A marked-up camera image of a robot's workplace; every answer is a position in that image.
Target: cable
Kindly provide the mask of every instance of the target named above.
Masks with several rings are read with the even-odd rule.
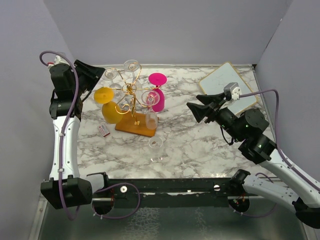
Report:
[[[258,176],[258,175],[263,175],[263,176],[266,177],[271,183],[274,183],[274,182],[271,180],[271,178],[268,177],[266,174],[264,174],[264,173],[262,173],[262,172],[258,172],[258,173],[255,174],[255,176]],[[264,214],[262,214],[262,215],[250,215],[250,214],[243,213],[243,212],[239,212],[239,211],[235,210],[235,209],[229,204],[229,208],[231,208],[235,213],[240,214],[241,216],[246,216],[246,217],[256,218],[256,219],[258,219],[258,218],[264,218],[264,217],[269,216],[270,214],[272,214],[272,213],[275,211],[276,206],[277,206],[277,204],[275,204],[275,205],[271,208],[270,211],[268,211],[267,213],[264,213]]]
[[[310,181],[306,176],[304,176],[298,169],[296,169],[291,163],[287,160],[286,156],[283,154],[281,147],[280,147],[280,140],[279,140],[279,125],[278,125],[278,113],[279,113],[279,93],[276,89],[269,89],[264,91],[256,91],[248,94],[240,95],[240,98],[250,97],[257,94],[264,94],[267,92],[274,92],[276,97],[276,104],[275,104],[275,115],[274,115],[274,128],[275,128],[275,141],[276,141],[276,148],[282,158],[282,160],[288,165],[288,168],[292,169],[300,178],[306,181],[309,185],[311,185],[314,189],[320,192],[320,187],[315,185],[312,181]]]
[[[227,139],[226,139],[226,137],[225,137],[224,129],[222,128],[222,126],[220,126],[220,130],[221,130],[222,137],[223,137],[223,139],[225,140],[225,142],[226,142],[229,146],[233,145],[233,144],[234,144],[234,138],[231,138],[231,142],[228,142]]]
[[[89,91],[88,94],[81,100],[82,102],[84,102],[91,94],[92,91]]]
[[[138,210],[138,208],[140,207],[140,202],[141,202],[140,192],[139,192],[139,189],[138,189],[135,185],[133,185],[133,184],[131,184],[131,183],[127,183],[127,182],[117,183],[117,184],[114,184],[114,185],[112,185],[112,186],[108,186],[108,187],[106,187],[106,188],[104,188],[104,189],[100,189],[100,190],[96,191],[95,193],[101,193],[101,192],[104,192],[104,191],[108,191],[108,190],[113,189],[114,187],[117,187],[117,186],[120,186],[120,185],[121,185],[121,186],[123,186],[123,185],[129,185],[129,186],[134,187],[134,189],[136,190],[136,193],[138,194],[138,203],[137,203],[135,209],[134,209],[132,212],[130,212],[129,214],[124,215],[124,216],[105,216],[105,215],[99,215],[99,214],[97,214],[97,212],[96,212],[96,210],[95,210],[95,207],[94,207],[94,205],[92,204],[92,210],[94,211],[93,216],[97,215],[97,216],[99,216],[101,219],[102,219],[102,218],[104,218],[104,219],[125,219],[125,218],[133,215],[133,214]]]
[[[62,163],[62,154],[63,154],[63,145],[64,145],[64,135],[65,135],[65,131],[66,131],[66,127],[67,127],[67,123],[70,119],[70,115],[75,107],[75,104],[76,104],[76,101],[77,101],[77,96],[78,96],[78,92],[79,92],[79,79],[78,79],[78,74],[77,74],[77,71],[76,71],[76,68],[74,67],[74,65],[72,64],[72,62],[67,59],[65,56],[63,56],[61,53],[59,52],[56,52],[56,51],[43,51],[42,53],[40,53],[40,62],[45,65],[45,66],[48,66],[48,63],[45,63],[44,60],[42,59],[43,58],[43,55],[45,54],[54,54],[54,55],[58,55],[60,56],[61,58],[63,58],[71,67],[72,71],[73,71],[73,74],[74,74],[74,78],[75,78],[75,91],[74,91],[74,96],[73,96],[73,100],[72,100],[72,103],[71,103],[71,106],[68,110],[68,113],[65,117],[65,120],[63,122],[63,125],[62,125],[62,128],[61,128],[61,133],[60,133],[60,141],[59,141],[59,169],[62,169],[63,168],[63,163]],[[76,210],[75,210],[75,214],[74,215],[71,215],[71,213],[69,212],[68,208],[67,208],[67,205],[66,205],[66,202],[65,202],[65,198],[64,198],[64,192],[63,192],[63,189],[62,189],[62,172],[59,171],[59,177],[58,177],[58,186],[59,186],[59,195],[60,195],[60,200],[61,200],[61,204],[62,204],[62,207],[68,217],[69,220],[74,220],[76,219],[77,215],[78,215],[78,212],[79,212],[79,208],[80,206],[77,206]]]

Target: marble table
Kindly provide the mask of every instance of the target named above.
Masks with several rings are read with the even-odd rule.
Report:
[[[245,159],[238,147],[229,146],[223,139],[218,124],[197,123],[187,102],[197,102],[196,95],[203,94],[198,82],[217,67],[143,67],[140,82],[151,87],[148,76],[159,72],[167,76],[167,83],[161,87],[165,94],[165,109],[158,114],[156,135],[164,140],[164,154],[161,162],[149,158],[149,138],[115,130],[114,124],[107,124],[110,135],[102,137],[98,125],[104,123],[102,105],[96,103],[93,94],[83,105],[81,126],[78,135],[78,166],[81,175],[106,172],[110,178],[224,178],[232,177],[238,169],[252,174],[268,171]],[[237,67],[238,72],[253,91],[258,90],[250,66]],[[123,73],[126,78],[131,75]],[[115,83],[121,83],[117,76]],[[100,80],[94,90],[110,85]],[[262,99],[254,108],[266,116]],[[271,129],[264,132],[273,139]]]

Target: black cable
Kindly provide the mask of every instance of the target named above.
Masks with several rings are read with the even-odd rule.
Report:
[[[92,91],[89,91],[88,94],[84,97],[84,99],[82,99],[81,101],[84,102],[91,94]]]
[[[225,137],[224,129],[222,128],[222,126],[220,126],[220,130],[221,130],[222,137],[223,137],[223,139],[225,140],[225,142],[226,142],[229,146],[233,145],[233,144],[234,144],[234,138],[231,138],[231,142],[228,142],[227,139],[226,139],[226,137]]]

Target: white marble surface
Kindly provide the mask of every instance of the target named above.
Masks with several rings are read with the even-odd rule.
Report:
[[[149,158],[148,137],[115,130],[107,124],[110,135],[103,138],[98,125],[104,123],[102,105],[95,103],[93,94],[83,105],[81,127],[78,137],[78,165],[80,174],[106,172],[110,178],[222,178],[232,177],[237,169],[268,173],[264,168],[246,160],[237,149],[240,143],[229,146],[223,140],[216,123],[197,123],[187,102],[197,102],[196,95],[202,94],[198,82],[215,67],[198,68],[143,68],[140,82],[143,87],[151,86],[148,76],[160,72],[167,76],[161,87],[165,94],[165,109],[158,114],[160,120],[156,135],[164,140],[162,162]],[[237,67],[238,72],[257,91],[257,83],[250,67]],[[120,77],[114,80],[121,83]],[[110,84],[100,80],[95,90]],[[254,106],[265,114],[260,96]],[[265,132],[273,139],[271,129]]]

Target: table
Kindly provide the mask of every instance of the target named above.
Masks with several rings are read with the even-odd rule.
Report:
[[[167,83],[161,87],[166,98],[165,109],[158,114],[156,130],[164,140],[162,162],[152,162],[148,158],[148,137],[116,131],[114,124],[107,124],[111,134],[103,138],[98,130],[98,125],[105,122],[102,105],[94,101],[92,94],[83,105],[78,135],[80,174],[106,172],[110,178],[224,178],[232,177],[238,169],[252,174],[268,173],[241,155],[240,143],[229,146],[218,124],[197,123],[186,106],[187,102],[197,102],[196,95],[203,94],[199,80],[216,68],[142,66],[139,79],[143,87],[152,86],[148,81],[152,73],[167,76]],[[238,66],[237,70],[251,89],[258,91],[252,67]],[[123,85],[119,76],[114,82]],[[109,85],[110,81],[102,79],[94,91]],[[268,120],[259,95],[253,107],[260,109]],[[270,127],[264,134],[273,139]]]

